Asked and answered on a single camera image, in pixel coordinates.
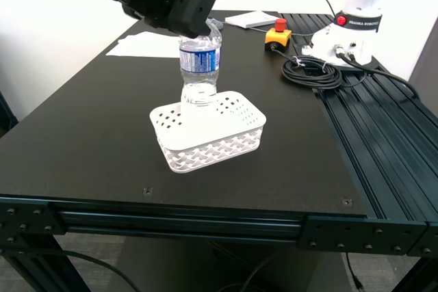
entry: screw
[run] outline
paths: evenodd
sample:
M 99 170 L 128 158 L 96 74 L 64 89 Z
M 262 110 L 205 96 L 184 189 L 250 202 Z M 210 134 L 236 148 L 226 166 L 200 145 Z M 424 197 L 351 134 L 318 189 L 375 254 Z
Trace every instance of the screw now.
M 151 196 L 153 193 L 153 187 L 146 187 L 143 189 L 143 196 Z
M 345 207 L 351 207 L 353 205 L 353 200 L 350 198 L 344 198 L 342 200 L 342 205 L 344 205 Z

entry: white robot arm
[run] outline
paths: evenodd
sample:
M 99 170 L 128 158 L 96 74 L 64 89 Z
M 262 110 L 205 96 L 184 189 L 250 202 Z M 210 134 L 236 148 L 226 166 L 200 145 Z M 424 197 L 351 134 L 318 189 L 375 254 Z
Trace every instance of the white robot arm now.
M 312 37 L 303 55 L 311 55 L 338 66 L 347 66 L 337 58 L 335 50 L 353 53 L 357 62 L 368 64 L 372 59 L 372 39 L 382 18 L 384 0 L 347 0 L 343 10 L 336 14 L 328 27 Z

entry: table leg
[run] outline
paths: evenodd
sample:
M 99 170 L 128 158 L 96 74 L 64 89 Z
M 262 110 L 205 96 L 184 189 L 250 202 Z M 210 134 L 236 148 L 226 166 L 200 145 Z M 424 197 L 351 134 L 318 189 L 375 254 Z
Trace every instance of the table leg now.
M 11 246 L 61 250 L 52 235 L 22 234 L 17 244 Z M 90 292 L 67 256 L 17 254 L 5 250 L 3 256 L 37 292 Z
M 430 292 L 438 289 L 438 259 L 421 258 L 392 292 Z

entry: red button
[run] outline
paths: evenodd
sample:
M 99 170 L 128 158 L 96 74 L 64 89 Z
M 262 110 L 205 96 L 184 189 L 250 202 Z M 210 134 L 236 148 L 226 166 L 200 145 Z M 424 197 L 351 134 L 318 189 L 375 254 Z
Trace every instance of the red button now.
M 283 32 L 286 30 L 287 21 L 284 18 L 275 20 L 275 32 Z
M 345 18 L 345 16 L 338 16 L 336 21 L 339 25 L 345 25 L 347 23 L 347 19 Z

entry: connector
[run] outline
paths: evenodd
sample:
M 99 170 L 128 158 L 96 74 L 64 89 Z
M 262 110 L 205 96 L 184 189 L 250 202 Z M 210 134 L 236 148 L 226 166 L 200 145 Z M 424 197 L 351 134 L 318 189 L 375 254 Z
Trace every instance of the connector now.
M 340 58 L 341 54 L 345 55 L 345 50 L 344 50 L 344 48 L 342 48 L 342 46 L 340 44 L 337 44 L 336 46 L 334 46 L 333 51 L 335 52 L 335 55 L 337 58 Z
M 352 60 L 355 61 L 356 60 L 356 56 L 354 55 L 354 53 L 352 51 L 349 51 L 347 53 L 347 56 Z

